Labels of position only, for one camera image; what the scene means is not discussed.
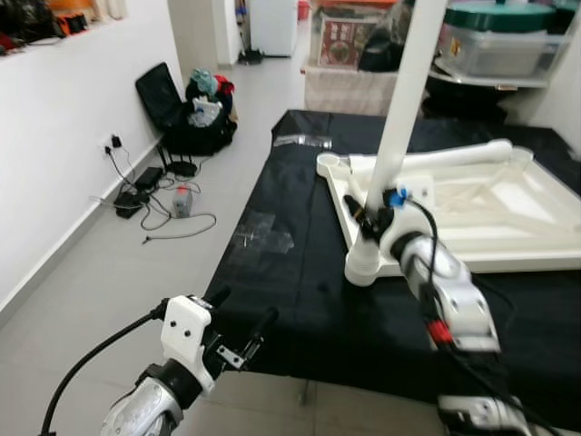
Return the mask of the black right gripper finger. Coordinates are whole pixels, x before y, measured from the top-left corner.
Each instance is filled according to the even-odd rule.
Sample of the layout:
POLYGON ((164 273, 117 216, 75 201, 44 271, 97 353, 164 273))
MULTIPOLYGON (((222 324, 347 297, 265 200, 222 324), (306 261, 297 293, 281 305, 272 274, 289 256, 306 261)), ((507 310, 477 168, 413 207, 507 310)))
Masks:
POLYGON ((359 237, 369 240, 373 238, 373 221, 367 216, 364 206, 351 194, 343 196, 345 207, 348 208, 349 215, 351 215, 354 222, 359 229, 359 237))

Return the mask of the colourful clothes pile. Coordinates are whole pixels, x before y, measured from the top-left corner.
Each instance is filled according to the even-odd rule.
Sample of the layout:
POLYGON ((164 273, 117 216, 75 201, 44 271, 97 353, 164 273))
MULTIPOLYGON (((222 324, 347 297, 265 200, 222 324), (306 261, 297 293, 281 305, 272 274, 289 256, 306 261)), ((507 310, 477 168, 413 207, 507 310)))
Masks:
POLYGON ((235 120, 233 115, 233 93, 236 86, 220 74, 212 74, 207 69, 192 70, 190 82, 186 88, 186 99, 191 104, 187 115, 188 124, 192 127, 208 127, 219 115, 235 120))

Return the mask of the white plastic table top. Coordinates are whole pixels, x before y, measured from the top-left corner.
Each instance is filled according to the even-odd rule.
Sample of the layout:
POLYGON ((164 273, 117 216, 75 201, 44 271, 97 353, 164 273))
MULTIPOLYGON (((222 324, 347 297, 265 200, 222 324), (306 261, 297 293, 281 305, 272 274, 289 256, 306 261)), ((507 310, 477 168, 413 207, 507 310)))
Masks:
MULTIPOLYGON (((366 202, 375 162, 374 154, 317 154, 316 172, 327 183, 348 252, 359 229, 343 196, 366 202)), ((580 198, 530 150, 514 146, 505 162, 403 172, 396 179, 415 175, 435 180, 433 217, 440 243, 473 273, 580 269, 580 198)), ((375 280, 399 277, 396 267, 382 257, 375 280)))

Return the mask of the clear plastic wrapper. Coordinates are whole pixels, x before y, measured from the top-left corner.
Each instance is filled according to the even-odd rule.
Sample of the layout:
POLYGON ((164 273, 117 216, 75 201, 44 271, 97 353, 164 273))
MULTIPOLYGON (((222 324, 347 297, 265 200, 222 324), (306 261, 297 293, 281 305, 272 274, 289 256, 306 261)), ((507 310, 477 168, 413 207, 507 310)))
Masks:
POLYGON ((303 145, 309 148, 330 150, 333 146, 333 141, 331 137, 319 136, 318 134, 282 134, 272 141, 273 148, 286 145, 303 145))

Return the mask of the grey small charger box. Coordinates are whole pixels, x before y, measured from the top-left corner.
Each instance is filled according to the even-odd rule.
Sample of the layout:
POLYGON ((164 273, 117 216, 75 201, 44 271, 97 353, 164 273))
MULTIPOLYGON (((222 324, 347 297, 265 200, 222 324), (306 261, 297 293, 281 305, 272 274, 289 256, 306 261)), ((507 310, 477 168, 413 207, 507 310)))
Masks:
POLYGON ((192 215, 192 190, 190 186, 180 185, 175 188, 172 207, 175 219, 188 219, 192 215))

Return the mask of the white fridge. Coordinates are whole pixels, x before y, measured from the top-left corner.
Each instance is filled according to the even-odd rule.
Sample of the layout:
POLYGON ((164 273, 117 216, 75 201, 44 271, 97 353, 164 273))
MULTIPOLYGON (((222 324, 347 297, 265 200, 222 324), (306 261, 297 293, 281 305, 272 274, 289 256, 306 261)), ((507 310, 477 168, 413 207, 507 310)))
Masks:
POLYGON ((246 0, 249 46, 266 57, 290 58, 299 36, 299 0, 246 0))

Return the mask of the black power adapter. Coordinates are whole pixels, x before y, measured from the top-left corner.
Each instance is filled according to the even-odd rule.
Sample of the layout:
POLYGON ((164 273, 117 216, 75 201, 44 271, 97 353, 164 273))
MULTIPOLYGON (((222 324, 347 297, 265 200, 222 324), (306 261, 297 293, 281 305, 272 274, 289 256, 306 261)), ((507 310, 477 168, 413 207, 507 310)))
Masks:
POLYGON ((142 192, 156 190, 165 175, 166 171, 163 170, 162 167, 146 167, 146 169, 138 175, 137 179, 134 180, 133 187, 142 192))

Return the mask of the clear tape patch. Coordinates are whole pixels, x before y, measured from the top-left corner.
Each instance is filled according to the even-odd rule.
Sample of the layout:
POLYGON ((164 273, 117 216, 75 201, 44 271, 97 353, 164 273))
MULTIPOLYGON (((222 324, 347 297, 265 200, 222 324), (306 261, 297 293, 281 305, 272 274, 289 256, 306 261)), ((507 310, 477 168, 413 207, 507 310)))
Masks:
POLYGON ((291 234, 275 228, 277 216, 256 213, 243 217, 230 237, 230 250, 240 258, 261 257, 265 253, 285 254, 294 248, 291 234))

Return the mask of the dark red patterned box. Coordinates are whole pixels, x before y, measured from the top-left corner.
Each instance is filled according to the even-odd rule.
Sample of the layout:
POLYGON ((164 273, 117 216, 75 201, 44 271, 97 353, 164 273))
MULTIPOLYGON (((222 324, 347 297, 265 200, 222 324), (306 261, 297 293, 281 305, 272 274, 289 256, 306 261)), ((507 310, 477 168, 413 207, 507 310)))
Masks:
POLYGON ((357 70, 374 28, 375 22, 370 20, 325 16, 320 29, 317 65, 324 69, 357 70))

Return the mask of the beige fringed cloth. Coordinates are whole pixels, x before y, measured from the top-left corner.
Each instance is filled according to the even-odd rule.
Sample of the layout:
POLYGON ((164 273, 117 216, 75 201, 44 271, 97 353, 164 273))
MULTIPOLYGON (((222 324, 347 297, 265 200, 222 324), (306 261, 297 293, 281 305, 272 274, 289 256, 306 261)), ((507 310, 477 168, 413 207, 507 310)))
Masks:
POLYGON ((307 111, 386 116, 396 72, 323 69, 304 66, 307 111))

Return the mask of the black cloth cover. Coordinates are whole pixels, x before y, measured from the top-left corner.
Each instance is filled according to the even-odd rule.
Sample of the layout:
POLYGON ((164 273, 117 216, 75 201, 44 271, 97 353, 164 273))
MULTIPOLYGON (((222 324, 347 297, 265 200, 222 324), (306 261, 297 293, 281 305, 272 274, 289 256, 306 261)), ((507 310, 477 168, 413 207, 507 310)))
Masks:
MULTIPOLYGON (((443 370, 407 284, 386 278, 358 287, 344 278, 340 222, 315 170, 319 148, 267 150, 241 219, 274 214, 294 248, 240 258, 228 244, 209 283, 211 291, 231 288, 216 321, 245 333, 267 307, 279 309, 253 372, 435 401, 443 370)), ((497 319, 512 394, 548 423, 581 431, 580 271, 473 277, 497 319)))

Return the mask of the black bag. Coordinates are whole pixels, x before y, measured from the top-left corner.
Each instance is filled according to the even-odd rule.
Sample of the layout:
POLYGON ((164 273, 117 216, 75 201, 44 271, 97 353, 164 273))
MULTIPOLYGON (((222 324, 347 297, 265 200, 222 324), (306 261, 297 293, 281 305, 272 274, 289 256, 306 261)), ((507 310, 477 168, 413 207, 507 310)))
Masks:
POLYGON ((359 58, 357 69, 371 74, 394 74, 399 70, 404 41, 383 28, 375 28, 359 58))

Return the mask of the clear box with orange lid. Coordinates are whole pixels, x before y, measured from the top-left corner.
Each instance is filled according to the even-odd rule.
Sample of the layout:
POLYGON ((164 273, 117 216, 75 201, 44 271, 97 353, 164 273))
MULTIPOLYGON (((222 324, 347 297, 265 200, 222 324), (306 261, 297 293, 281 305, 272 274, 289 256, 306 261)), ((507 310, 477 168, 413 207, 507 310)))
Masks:
POLYGON ((381 24, 391 8, 399 0, 310 0, 310 42, 307 66, 317 65, 317 51, 320 46, 320 29, 325 16, 331 18, 354 18, 370 20, 381 24))

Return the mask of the clear plastic storage box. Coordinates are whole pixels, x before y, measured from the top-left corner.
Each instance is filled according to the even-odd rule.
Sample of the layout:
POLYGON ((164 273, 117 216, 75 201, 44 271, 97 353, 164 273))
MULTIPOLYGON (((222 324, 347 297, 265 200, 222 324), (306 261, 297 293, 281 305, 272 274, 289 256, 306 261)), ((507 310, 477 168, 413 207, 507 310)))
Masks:
POLYGON ((568 43, 567 36, 547 32, 477 32, 449 26, 440 40, 436 66, 458 78, 538 86, 547 82, 568 43))

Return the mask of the dark green round lid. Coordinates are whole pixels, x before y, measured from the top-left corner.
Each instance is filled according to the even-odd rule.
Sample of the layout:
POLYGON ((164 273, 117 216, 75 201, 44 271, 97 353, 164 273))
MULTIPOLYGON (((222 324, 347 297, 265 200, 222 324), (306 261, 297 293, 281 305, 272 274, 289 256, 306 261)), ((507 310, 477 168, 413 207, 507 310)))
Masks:
POLYGON ((552 5, 518 4, 510 0, 470 0, 448 5, 444 24, 473 32, 544 32, 555 13, 552 5))

